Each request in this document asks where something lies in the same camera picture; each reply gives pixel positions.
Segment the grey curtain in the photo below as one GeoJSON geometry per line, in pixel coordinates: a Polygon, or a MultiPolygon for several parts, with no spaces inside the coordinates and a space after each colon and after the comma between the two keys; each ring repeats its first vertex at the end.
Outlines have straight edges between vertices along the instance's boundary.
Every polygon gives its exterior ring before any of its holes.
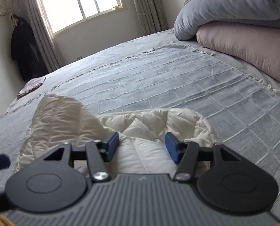
{"type": "Polygon", "coordinates": [[[160,0],[133,0],[142,33],[146,35],[168,29],[160,0]]]}
{"type": "Polygon", "coordinates": [[[29,22],[49,73],[63,66],[42,0],[12,0],[13,14],[29,22]]]}

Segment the grey folded blanket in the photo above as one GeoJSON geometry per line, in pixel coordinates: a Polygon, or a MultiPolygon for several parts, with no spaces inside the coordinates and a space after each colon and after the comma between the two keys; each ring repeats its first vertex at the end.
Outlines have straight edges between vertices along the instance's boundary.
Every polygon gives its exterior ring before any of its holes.
{"type": "Polygon", "coordinates": [[[176,18],[174,35],[190,40],[200,26],[213,21],[280,29],[280,0],[190,0],[176,18]]]}

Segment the pink folded duvet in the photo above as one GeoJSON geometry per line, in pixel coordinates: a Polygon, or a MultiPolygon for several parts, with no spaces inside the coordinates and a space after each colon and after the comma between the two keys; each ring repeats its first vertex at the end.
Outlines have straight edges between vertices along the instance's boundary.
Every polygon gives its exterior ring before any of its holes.
{"type": "Polygon", "coordinates": [[[206,48],[242,59],[280,82],[280,29],[210,22],[200,26],[197,41],[206,48]]]}

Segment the white quilted down coat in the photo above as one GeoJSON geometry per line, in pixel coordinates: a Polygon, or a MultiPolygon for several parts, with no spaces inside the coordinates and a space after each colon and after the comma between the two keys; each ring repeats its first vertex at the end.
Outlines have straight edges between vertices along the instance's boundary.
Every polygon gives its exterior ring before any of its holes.
{"type": "Polygon", "coordinates": [[[33,115],[15,170],[19,171],[63,142],[84,146],[117,132],[120,145],[111,162],[117,173],[168,173],[177,165],[166,147],[165,135],[211,147],[221,141],[208,120],[190,109],[147,109],[94,115],[81,102],[60,94],[47,94],[33,115]]]}

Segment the right grey curtain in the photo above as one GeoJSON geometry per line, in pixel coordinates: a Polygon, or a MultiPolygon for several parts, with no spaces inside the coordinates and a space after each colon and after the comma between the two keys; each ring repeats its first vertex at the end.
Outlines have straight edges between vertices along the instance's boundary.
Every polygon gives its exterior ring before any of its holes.
{"type": "Polygon", "coordinates": [[[142,33],[146,35],[168,29],[160,0],[133,0],[142,33]]]}

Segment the dark hanging clothes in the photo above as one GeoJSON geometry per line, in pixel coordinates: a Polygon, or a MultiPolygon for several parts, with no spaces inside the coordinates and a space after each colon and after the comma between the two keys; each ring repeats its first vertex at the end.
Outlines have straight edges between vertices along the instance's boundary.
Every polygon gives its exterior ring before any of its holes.
{"type": "Polygon", "coordinates": [[[33,30],[22,17],[11,15],[11,59],[18,65],[24,82],[47,75],[49,72],[38,49],[33,30]]]}

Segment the left grey curtain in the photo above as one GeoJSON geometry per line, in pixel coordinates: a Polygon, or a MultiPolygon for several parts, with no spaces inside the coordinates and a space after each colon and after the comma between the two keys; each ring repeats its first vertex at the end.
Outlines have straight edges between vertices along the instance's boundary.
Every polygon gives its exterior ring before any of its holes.
{"type": "Polygon", "coordinates": [[[63,66],[42,0],[12,0],[13,14],[29,22],[49,73],[63,66]]]}

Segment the grey checked bedspread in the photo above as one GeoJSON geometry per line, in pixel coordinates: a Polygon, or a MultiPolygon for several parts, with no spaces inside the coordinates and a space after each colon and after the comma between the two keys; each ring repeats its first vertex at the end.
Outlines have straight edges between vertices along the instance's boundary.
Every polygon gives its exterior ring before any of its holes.
{"type": "Polygon", "coordinates": [[[178,41],[172,31],[93,54],[46,76],[0,118],[0,153],[17,160],[32,115],[46,93],[79,100],[93,114],[189,108],[206,117],[223,143],[260,165],[279,185],[280,85],[252,65],[178,41]]]}

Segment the window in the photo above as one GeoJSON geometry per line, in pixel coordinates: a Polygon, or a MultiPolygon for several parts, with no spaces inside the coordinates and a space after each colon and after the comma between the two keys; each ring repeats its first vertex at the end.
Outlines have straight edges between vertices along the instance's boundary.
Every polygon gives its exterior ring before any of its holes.
{"type": "Polygon", "coordinates": [[[122,8],[121,0],[41,0],[52,33],[122,8]]]}

